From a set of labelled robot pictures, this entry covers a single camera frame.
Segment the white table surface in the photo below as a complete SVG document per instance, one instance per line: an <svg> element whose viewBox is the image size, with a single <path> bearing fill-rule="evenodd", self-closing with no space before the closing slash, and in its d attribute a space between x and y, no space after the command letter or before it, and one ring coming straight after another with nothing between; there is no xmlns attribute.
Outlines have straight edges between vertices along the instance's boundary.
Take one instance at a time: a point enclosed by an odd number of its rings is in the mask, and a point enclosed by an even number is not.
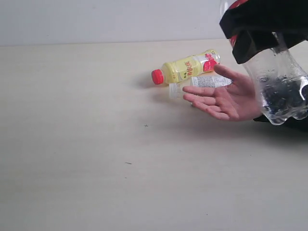
<svg viewBox="0 0 308 231"><path fill-rule="evenodd" d="M0 48L0 230L308 230L305 133L216 121L152 84L210 48L244 71L225 39Z"/></svg>

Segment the hand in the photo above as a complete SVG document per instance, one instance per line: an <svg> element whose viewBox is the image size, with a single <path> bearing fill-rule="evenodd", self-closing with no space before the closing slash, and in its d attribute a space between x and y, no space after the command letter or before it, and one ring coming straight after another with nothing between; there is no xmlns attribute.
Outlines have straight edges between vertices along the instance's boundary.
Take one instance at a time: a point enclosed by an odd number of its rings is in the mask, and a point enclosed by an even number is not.
<svg viewBox="0 0 308 231"><path fill-rule="evenodd" d="M231 79L232 84L221 88L184 87L183 91L188 93L183 96L184 99L219 120L245 121L262 115L249 76L222 65L215 65L214 70Z"/></svg>

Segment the clear plastic bottle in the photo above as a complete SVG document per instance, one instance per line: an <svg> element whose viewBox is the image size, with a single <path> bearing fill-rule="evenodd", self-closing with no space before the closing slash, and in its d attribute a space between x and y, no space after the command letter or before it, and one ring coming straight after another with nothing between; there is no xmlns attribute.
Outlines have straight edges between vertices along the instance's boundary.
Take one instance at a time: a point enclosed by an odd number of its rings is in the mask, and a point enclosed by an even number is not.
<svg viewBox="0 0 308 231"><path fill-rule="evenodd" d="M231 83L231 79L219 75L191 77L191 79L187 81L169 84L169 97L171 99L182 98L184 95L182 89L185 86L195 86L200 88L219 88L227 86Z"/></svg>
<svg viewBox="0 0 308 231"><path fill-rule="evenodd" d="M248 0L221 0L220 15ZM281 34L273 33L278 46L264 50L243 64L253 79L256 97L262 113L274 125L288 118L302 120L308 116L303 88L308 85L307 73L298 65L287 49ZM236 36L230 39L232 47Z"/></svg>
<svg viewBox="0 0 308 231"><path fill-rule="evenodd" d="M178 83L214 70L220 63L220 55L215 50L207 50L198 55L163 64L161 69L152 72L152 80L156 85Z"/></svg>

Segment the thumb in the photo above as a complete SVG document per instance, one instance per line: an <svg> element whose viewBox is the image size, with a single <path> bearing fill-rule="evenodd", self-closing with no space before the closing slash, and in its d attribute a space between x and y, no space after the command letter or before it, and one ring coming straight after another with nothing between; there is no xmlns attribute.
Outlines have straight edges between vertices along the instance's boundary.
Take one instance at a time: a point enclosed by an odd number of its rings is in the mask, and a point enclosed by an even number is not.
<svg viewBox="0 0 308 231"><path fill-rule="evenodd" d="M246 75L233 71L230 68L220 64L214 66L214 71L221 76L231 79L232 81L243 81L249 78Z"/></svg>

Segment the red bottle cap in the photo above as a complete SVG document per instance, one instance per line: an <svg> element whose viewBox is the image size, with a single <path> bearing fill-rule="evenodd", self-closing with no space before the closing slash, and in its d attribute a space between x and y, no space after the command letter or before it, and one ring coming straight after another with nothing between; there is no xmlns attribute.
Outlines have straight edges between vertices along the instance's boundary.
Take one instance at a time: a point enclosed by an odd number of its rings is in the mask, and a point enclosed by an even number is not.
<svg viewBox="0 0 308 231"><path fill-rule="evenodd" d="M152 80L153 80L154 84L156 84L156 85L164 83L163 72L159 69L152 71Z"/></svg>

